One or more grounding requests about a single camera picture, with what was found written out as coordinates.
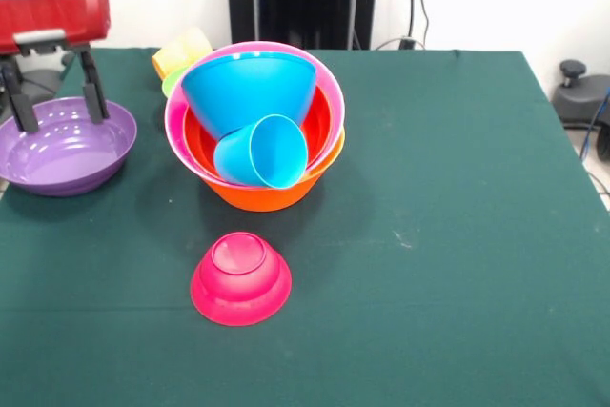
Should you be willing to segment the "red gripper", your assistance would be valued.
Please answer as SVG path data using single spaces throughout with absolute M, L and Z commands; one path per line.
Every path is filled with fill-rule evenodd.
M 64 47 L 104 39 L 111 26 L 109 0 L 1 0 L 1 53 L 25 54 L 54 43 Z M 90 47 L 78 57 L 85 76 L 83 93 L 93 124 L 110 117 Z M 1 89 L 20 132 L 37 133 L 38 121 L 30 99 L 22 93 L 11 61 L 1 57 Z

